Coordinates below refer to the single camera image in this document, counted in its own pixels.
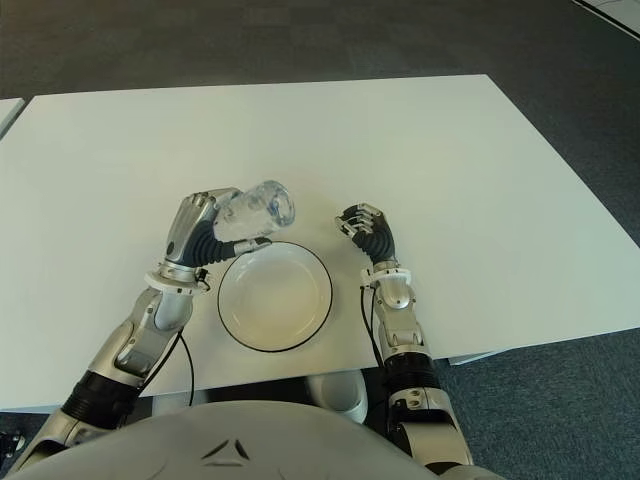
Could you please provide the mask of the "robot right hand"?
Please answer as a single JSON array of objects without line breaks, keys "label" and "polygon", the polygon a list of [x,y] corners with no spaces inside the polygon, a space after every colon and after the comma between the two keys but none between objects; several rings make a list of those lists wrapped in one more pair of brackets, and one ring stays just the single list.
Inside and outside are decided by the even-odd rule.
[{"label": "robot right hand", "polygon": [[373,264],[396,260],[393,233],[381,210],[368,203],[359,203],[346,208],[335,222],[338,230]]}]

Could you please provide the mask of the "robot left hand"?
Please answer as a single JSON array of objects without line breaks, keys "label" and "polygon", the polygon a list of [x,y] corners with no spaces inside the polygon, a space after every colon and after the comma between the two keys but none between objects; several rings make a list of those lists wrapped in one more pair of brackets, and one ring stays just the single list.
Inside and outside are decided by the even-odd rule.
[{"label": "robot left hand", "polygon": [[235,187],[227,187],[185,197],[169,229],[165,261],[199,268],[270,246],[272,241],[266,237],[221,241],[215,236],[214,221],[220,206],[240,193]]}]

